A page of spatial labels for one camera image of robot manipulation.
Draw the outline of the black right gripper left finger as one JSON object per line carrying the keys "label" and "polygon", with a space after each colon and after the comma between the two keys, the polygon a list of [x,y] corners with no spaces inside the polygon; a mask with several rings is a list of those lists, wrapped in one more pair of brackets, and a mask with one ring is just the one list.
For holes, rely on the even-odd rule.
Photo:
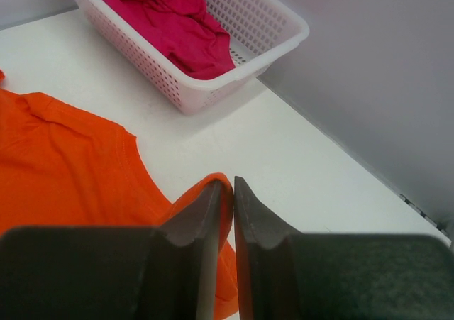
{"label": "black right gripper left finger", "polygon": [[155,318],[212,319],[221,229],[221,183],[160,228],[155,244]]}

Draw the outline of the magenta crumpled t-shirt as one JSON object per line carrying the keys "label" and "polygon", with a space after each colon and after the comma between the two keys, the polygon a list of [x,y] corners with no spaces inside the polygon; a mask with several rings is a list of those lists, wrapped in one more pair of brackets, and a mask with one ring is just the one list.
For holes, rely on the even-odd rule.
{"label": "magenta crumpled t-shirt", "polygon": [[205,0],[103,0],[183,73],[215,79],[235,67],[230,35]]}

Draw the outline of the white plastic basket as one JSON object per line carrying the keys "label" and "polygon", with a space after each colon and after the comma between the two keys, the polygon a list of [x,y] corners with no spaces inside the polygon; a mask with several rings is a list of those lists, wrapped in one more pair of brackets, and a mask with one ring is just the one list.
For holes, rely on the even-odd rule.
{"label": "white plastic basket", "polygon": [[191,115],[265,72],[309,35],[307,22],[279,0],[206,0],[230,34],[235,68],[212,80],[187,76],[102,0],[75,0],[98,32],[183,114]]}

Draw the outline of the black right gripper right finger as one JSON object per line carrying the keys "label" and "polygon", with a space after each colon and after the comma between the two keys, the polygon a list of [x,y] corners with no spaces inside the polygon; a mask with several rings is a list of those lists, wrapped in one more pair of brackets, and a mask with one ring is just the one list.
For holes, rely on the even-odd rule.
{"label": "black right gripper right finger", "polygon": [[300,319],[291,235],[298,230],[234,179],[234,229],[241,319]]}

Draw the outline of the orange t-shirt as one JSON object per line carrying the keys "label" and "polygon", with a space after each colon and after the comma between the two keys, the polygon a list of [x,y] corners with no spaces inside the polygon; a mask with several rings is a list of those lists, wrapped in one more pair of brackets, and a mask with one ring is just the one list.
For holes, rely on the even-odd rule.
{"label": "orange t-shirt", "polygon": [[28,225],[158,226],[219,181],[216,319],[238,311],[236,254],[227,240],[233,188],[220,172],[169,201],[123,126],[42,92],[1,90],[1,230]]}

